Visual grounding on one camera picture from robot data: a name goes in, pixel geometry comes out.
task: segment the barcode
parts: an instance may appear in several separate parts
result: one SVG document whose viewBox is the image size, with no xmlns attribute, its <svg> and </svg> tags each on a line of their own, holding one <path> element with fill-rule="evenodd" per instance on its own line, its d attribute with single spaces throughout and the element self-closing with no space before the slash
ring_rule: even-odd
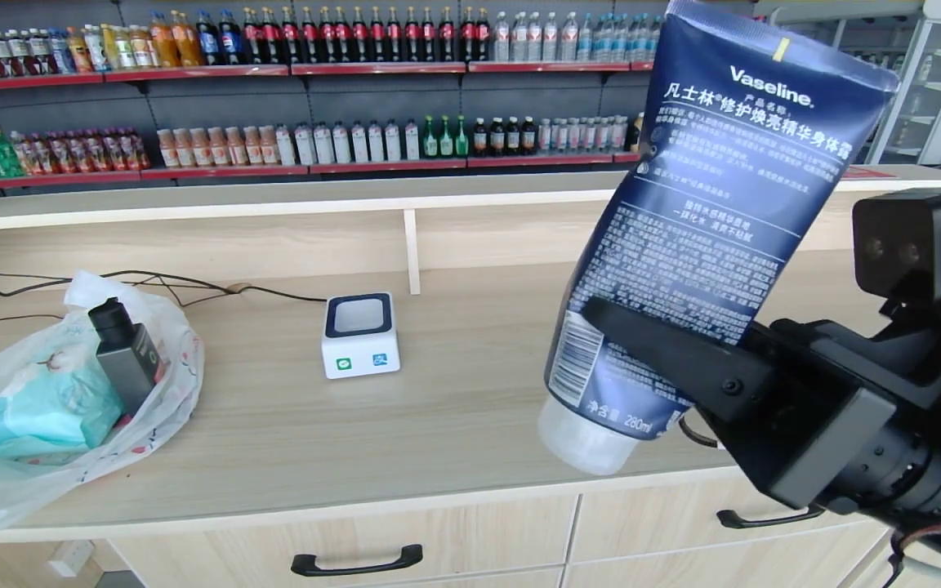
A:
<svg viewBox="0 0 941 588">
<path fill-rule="evenodd" d="M 582 316 L 565 312 L 554 364 L 550 369 L 550 390 L 572 406 L 579 406 L 602 343 L 604 335 L 597 328 Z"/>
</svg>

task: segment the blue lotion tube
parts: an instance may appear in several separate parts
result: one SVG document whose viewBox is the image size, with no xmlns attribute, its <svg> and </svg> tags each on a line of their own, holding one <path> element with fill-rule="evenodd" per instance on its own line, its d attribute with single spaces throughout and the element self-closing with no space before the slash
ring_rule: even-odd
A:
<svg viewBox="0 0 941 588">
<path fill-rule="evenodd" d="M 810 38 L 670 2 L 644 155 L 579 258 L 546 361 L 538 428 L 555 454 L 615 473 L 692 406 L 582 319 L 587 299 L 739 342 L 897 88 Z"/>
</svg>

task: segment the power outlet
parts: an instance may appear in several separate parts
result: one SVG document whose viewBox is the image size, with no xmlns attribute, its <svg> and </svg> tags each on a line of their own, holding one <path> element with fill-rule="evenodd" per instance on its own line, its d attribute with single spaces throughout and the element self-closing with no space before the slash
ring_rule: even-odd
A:
<svg viewBox="0 0 941 588">
<path fill-rule="evenodd" d="M 50 555 L 49 565 L 61 577 L 77 577 L 92 556 L 92 541 L 65 541 Z"/>
</svg>

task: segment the drawer handle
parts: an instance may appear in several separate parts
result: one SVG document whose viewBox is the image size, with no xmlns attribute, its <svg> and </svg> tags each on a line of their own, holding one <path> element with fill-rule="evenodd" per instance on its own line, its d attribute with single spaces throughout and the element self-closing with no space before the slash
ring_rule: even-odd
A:
<svg viewBox="0 0 941 588">
<path fill-rule="evenodd" d="M 736 513 L 735 510 L 718 510 L 717 520 L 721 521 L 721 525 L 727 526 L 727 528 L 762 528 L 762 526 L 776 526 L 814 519 L 824 513 L 824 511 L 825 510 L 820 506 L 809 505 L 807 513 L 794 514 L 792 517 L 747 521 L 747 519 L 740 517 L 739 513 Z"/>
<path fill-rule="evenodd" d="M 292 558 L 292 573 L 306 577 L 323 576 L 354 576 L 356 573 L 389 572 L 392 569 L 405 569 L 423 561 L 423 546 L 418 543 L 406 545 L 398 559 L 389 564 L 380 564 L 365 567 L 347 567 L 338 569 L 322 569 L 315 563 L 318 555 L 299 554 Z"/>
</svg>

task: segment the white plastic bag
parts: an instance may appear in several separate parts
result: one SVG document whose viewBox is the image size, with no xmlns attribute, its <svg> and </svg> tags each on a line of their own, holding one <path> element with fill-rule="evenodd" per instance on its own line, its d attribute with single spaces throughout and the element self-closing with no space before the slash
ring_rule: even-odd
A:
<svg viewBox="0 0 941 588">
<path fill-rule="evenodd" d="M 116 427 L 103 444 L 78 458 L 0 459 L 0 531 L 64 496 L 71 488 L 147 457 L 180 430 L 198 402 L 205 364 L 202 342 L 183 311 L 168 298 L 79 272 L 68 287 L 64 303 L 75 312 L 85 313 L 113 296 L 126 306 L 134 323 L 147 327 L 160 354 L 169 361 L 165 377 L 130 423 Z M 36 332 L 0 353 L 0 391 L 59 326 Z"/>
</svg>

